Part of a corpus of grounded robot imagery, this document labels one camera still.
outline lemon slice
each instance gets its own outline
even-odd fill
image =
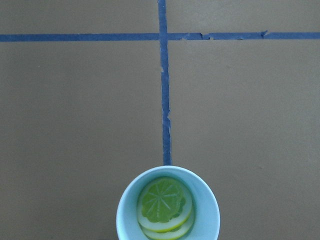
[[[180,199],[178,201],[178,209],[174,212],[170,213],[170,220],[167,222],[152,222],[148,219],[148,217],[143,216],[143,198],[144,196],[148,193],[149,189],[154,185],[154,182],[151,182],[150,184],[148,184],[141,192],[139,200],[138,200],[138,205],[137,205],[137,219],[138,222],[140,223],[140,225],[142,227],[144,227],[147,230],[153,231],[153,232],[167,232],[170,230],[173,230],[177,227],[179,227],[180,225],[182,225],[185,221],[187,221],[187,219],[189,218],[192,209],[193,209],[193,201],[192,201],[192,196],[191,193],[189,192],[189,190],[180,182],[176,181],[174,184],[179,184],[179,187],[182,190],[182,198],[185,198],[185,204],[182,208],[182,212],[177,216],[177,213],[179,213],[179,208],[180,208],[180,204],[181,204],[181,200]]]
[[[173,229],[167,232],[154,232],[142,227],[142,231],[147,237],[153,240],[175,240],[185,235],[192,227],[194,221],[195,211],[193,210],[188,220],[184,224],[182,224],[178,229]]]

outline cup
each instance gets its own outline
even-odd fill
[[[119,240],[149,240],[137,220],[137,202],[142,189],[153,179],[172,177],[190,190],[195,207],[195,221],[191,230],[178,240],[217,240],[220,213],[216,198],[209,186],[198,175],[178,166],[158,166],[137,176],[125,189],[116,213]]]

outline bowl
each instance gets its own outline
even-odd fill
[[[198,175],[179,166],[158,166],[137,176],[125,189],[116,213],[119,240],[150,240],[142,232],[137,220],[137,202],[142,189],[153,179],[172,177],[190,190],[195,207],[195,221],[191,230],[178,240],[217,240],[220,212],[210,187]]]

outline light blue cup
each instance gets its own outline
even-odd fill
[[[178,240],[217,240],[220,213],[216,198],[209,186],[195,173],[178,166],[159,166],[137,176],[125,189],[116,213],[119,240],[149,240],[137,220],[137,202],[141,190],[155,178],[173,177],[191,191],[195,205],[192,229]]]

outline blue tape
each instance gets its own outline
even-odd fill
[[[196,32],[168,33],[169,41],[179,40],[318,40],[320,32]]]
[[[0,34],[0,42],[152,41],[159,33]]]
[[[168,28],[166,18],[166,0],[158,0],[159,11],[159,39],[161,57],[161,84],[162,84],[162,143],[163,165],[172,165],[171,158],[171,121],[169,98],[169,57],[168,57]]]

